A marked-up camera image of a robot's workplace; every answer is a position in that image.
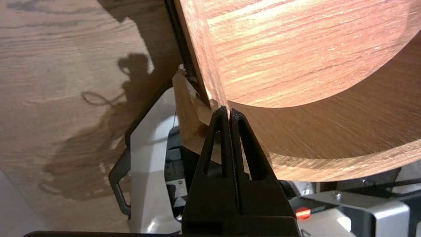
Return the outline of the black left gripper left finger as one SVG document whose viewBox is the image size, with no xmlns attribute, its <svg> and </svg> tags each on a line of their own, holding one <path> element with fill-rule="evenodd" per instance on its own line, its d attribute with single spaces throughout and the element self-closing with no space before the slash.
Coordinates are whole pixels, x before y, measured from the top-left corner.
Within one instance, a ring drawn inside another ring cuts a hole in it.
<svg viewBox="0 0 421 237">
<path fill-rule="evenodd" d="M 241 235 L 239 168 L 242 150 L 233 135 L 233 112 L 225 106 L 213 114 L 183 212 L 184 235 Z M 216 134 L 220 134 L 222 177 L 209 177 Z"/>
</svg>

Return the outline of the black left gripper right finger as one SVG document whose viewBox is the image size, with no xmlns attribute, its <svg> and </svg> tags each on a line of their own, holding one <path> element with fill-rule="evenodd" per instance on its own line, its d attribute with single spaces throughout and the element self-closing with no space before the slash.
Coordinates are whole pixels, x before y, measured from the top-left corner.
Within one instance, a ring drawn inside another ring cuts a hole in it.
<svg viewBox="0 0 421 237">
<path fill-rule="evenodd" d="M 291 217 L 296 215 L 246 116 L 232 109 L 230 132 L 240 214 Z"/>
</svg>

